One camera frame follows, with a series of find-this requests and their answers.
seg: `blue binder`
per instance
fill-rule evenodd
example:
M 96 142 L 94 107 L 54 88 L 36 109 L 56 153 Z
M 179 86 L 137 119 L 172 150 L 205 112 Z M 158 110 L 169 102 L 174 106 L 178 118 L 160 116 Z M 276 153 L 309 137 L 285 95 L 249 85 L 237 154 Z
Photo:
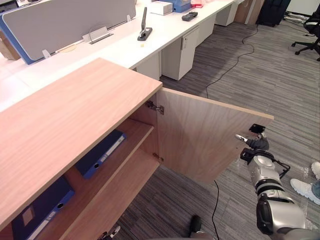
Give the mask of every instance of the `blue binder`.
M 60 177 L 12 221 L 13 239 L 34 240 L 74 194 Z
M 75 167 L 85 179 L 89 179 L 97 171 L 101 164 L 123 142 L 126 135 L 118 130 L 113 130 L 86 155 L 84 155 Z

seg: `gray carpet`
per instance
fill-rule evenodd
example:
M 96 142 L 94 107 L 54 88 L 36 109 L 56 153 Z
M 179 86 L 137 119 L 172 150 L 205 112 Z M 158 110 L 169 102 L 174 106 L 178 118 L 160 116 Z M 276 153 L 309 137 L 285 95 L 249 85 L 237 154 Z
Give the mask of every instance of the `gray carpet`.
M 298 195 L 290 179 L 315 181 L 310 165 L 320 159 L 320 63 L 313 50 L 295 55 L 303 46 L 294 41 L 312 42 L 303 28 L 282 22 L 276 27 L 260 25 L 258 33 L 245 42 L 254 53 L 240 58 L 239 64 L 208 88 L 210 99 L 275 116 L 266 130 L 270 152 L 291 165 L 282 179 L 287 192 L 301 206 L 309 228 L 319 231 L 320 207 Z M 232 23 L 215 26 L 214 34 L 196 48 L 193 68 L 180 81 L 165 76 L 165 87 L 206 97 L 205 86 L 216 81 L 237 61 L 252 51 L 243 37 L 256 26 Z M 246 164 L 238 159 L 222 173 L 214 221 L 221 240 L 269 239 L 256 227 L 257 196 Z M 215 239 L 211 215 L 217 200 L 215 184 L 194 182 L 160 167 L 117 222 L 122 227 L 116 240 L 147 240 L 158 237 L 186 237 L 193 214 L 203 219 L 203 230 Z

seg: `remote control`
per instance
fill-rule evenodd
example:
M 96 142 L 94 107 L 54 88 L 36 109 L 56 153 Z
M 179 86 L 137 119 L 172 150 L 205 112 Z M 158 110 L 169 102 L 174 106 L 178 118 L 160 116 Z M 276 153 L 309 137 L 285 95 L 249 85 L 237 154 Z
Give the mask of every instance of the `remote control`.
M 194 19 L 197 15 L 198 15 L 198 12 L 196 12 L 196 11 L 191 11 L 191 12 L 189 12 L 188 14 L 183 15 L 183 16 L 182 16 L 182 20 L 189 22 L 190 20 Z

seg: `blue box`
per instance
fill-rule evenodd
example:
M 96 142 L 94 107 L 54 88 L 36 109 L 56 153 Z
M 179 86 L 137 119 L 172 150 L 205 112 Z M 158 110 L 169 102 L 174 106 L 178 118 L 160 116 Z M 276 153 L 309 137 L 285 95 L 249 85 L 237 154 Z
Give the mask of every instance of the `blue box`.
M 161 2 L 172 3 L 172 11 L 183 13 L 191 8 L 191 0 L 161 0 Z

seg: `black shoe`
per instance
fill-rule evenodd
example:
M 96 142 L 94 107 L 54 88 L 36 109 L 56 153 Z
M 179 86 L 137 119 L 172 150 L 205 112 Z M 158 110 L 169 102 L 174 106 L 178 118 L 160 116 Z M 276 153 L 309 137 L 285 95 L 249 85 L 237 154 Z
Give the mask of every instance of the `black shoe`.
M 191 235 L 191 233 L 196 233 L 198 231 L 201 230 L 201 217 L 199 217 L 198 215 L 194 215 L 192 216 L 191 218 L 191 222 L 190 222 L 190 234 L 189 234 L 189 237 Z

